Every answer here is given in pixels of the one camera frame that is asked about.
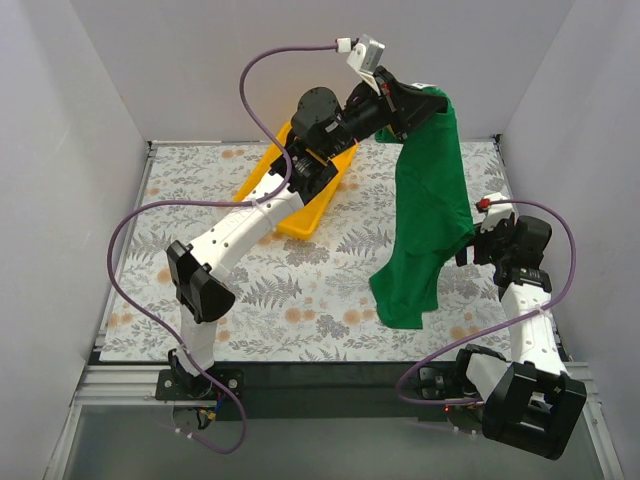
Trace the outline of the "green t-shirt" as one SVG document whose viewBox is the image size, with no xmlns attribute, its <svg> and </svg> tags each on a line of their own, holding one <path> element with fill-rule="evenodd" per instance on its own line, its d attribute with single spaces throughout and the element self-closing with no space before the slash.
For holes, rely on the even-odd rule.
<svg viewBox="0 0 640 480">
<path fill-rule="evenodd" d="M 389 261 L 369 279 L 380 321 L 420 329 L 438 308 L 444 264 L 473 234 L 453 103 L 402 143 L 395 167 L 395 240 Z"/>
</svg>

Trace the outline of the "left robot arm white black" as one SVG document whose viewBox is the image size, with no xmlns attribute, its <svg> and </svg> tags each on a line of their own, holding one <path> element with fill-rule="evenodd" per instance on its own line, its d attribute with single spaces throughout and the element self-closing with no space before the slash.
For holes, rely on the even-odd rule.
<svg viewBox="0 0 640 480">
<path fill-rule="evenodd" d="M 235 302 L 224 282 L 238 261 L 281 221 L 309 205 L 328 203 L 340 177 L 339 155 L 385 127 L 404 141 L 446 105 L 443 96 L 401 83 L 383 67 L 361 81 L 344 104 L 326 87 L 308 90 L 292 116 L 284 153 L 252 188 L 248 206 L 232 209 L 190 242 L 167 248 L 184 341 L 171 352 L 170 364 L 188 398 L 200 400 L 212 390 L 207 369 L 214 364 L 217 322 Z"/>
</svg>

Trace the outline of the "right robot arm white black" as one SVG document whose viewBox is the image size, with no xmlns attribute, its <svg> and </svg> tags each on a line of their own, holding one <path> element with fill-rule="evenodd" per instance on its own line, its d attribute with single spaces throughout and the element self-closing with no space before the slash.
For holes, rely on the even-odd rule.
<svg viewBox="0 0 640 480">
<path fill-rule="evenodd" d="M 470 244 L 474 263 L 495 268 L 494 284 L 512 325 L 511 357 L 469 344 L 452 373 L 454 389 L 478 395 L 484 407 L 483 435 L 491 440 L 557 460 L 564 453 L 587 399 L 558 351 L 553 316 L 547 309 L 552 285 L 541 270 L 551 226 L 518 216 L 508 204 L 479 206 L 484 218 Z"/>
</svg>

